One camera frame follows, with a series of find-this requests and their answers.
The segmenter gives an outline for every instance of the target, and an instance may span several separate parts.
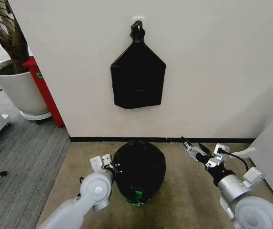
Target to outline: potted plant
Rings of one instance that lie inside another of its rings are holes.
[[[28,46],[8,0],[0,0],[0,44],[10,57],[0,63],[4,92],[24,118],[40,120],[50,116],[31,73],[22,65],[30,58]]]

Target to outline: green label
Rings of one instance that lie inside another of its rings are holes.
[[[39,79],[43,79],[43,75],[42,75],[41,73],[37,73],[37,77],[38,77]]]

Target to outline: black baseboard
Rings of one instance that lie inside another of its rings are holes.
[[[187,138],[190,142],[202,143],[252,143],[255,138]],[[180,137],[70,137],[71,142],[182,142]]]

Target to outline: soil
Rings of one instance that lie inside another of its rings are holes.
[[[15,74],[17,73],[14,71],[13,64],[10,64],[0,70],[0,75],[15,75]]]

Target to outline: plant pot saucer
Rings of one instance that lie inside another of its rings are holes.
[[[32,114],[25,114],[22,111],[20,111],[20,114],[26,120],[31,120],[31,121],[38,121],[38,120],[42,120],[42,119],[46,119],[46,118],[51,117],[50,112],[47,112],[47,113],[44,113],[44,114],[39,114],[39,115],[32,115]]]

